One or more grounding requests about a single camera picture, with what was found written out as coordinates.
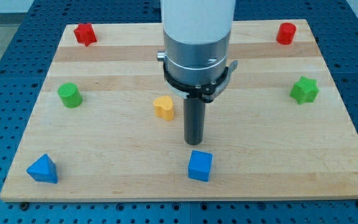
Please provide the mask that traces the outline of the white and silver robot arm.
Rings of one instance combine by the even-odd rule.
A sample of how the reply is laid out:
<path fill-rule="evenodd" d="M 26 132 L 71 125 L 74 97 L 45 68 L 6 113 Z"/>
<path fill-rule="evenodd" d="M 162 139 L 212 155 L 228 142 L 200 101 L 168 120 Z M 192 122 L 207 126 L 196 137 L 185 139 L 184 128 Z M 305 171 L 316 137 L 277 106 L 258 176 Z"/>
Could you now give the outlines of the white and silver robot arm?
<path fill-rule="evenodd" d="M 212 102 L 227 87 L 236 0 L 161 0 L 164 79 L 184 99 Z"/>

